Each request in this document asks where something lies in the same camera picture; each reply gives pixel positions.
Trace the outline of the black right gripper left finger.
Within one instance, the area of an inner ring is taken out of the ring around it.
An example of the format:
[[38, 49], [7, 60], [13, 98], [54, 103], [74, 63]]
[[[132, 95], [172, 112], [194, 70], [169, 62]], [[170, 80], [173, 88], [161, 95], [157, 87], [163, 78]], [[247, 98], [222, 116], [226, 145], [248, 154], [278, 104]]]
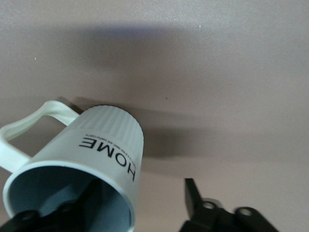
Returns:
[[42, 215], [39, 210], [26, 210], [1, 225], [2, 232], [89, 232], [93, 229], [103, 205], [112, 193], [102, 180], [91, 180], [79, 195], [64, 187], [52, 195], [45, 207], [55, 210]]

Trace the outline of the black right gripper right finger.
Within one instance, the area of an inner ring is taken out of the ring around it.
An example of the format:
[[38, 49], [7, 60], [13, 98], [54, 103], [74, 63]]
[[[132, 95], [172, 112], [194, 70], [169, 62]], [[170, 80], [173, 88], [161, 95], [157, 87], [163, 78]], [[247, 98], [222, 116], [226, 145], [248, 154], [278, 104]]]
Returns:
[[201, 197], [194, 179], [184, 180], [185, 204], [189, 219], [181, 232], [276, 232], [259, 211], [251, 207], [238, 207], [233, 213], [212, 198]]

